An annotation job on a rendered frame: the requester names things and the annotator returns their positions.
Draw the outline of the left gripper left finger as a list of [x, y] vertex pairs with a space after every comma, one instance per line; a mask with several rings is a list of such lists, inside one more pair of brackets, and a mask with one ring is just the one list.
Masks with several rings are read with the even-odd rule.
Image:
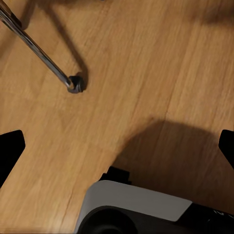
[[25, 149], [21, 130], [0, 135], [0, 188]]

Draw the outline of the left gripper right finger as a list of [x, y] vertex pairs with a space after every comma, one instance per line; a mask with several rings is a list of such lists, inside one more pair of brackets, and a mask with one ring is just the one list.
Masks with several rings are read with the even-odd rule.
[[218, 146], [234, 169], [234, 131], [223, 130]]

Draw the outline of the swivel chair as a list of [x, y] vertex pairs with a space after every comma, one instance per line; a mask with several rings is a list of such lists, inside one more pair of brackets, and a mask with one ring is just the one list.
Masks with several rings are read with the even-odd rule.
[[16, 33], [41, 61], [62, 81], [67, 87], [68, 92], [77, 94], [83, 92], [84, 82], [81, 76], [67, 76], [63, 71], [50, 59], [50, 57], [35, 43], [33, 39], [22, 29], [22, 22], [10, 10], [8, 5], [0, 0], [0, 21], [2, 21], [11, 31]]

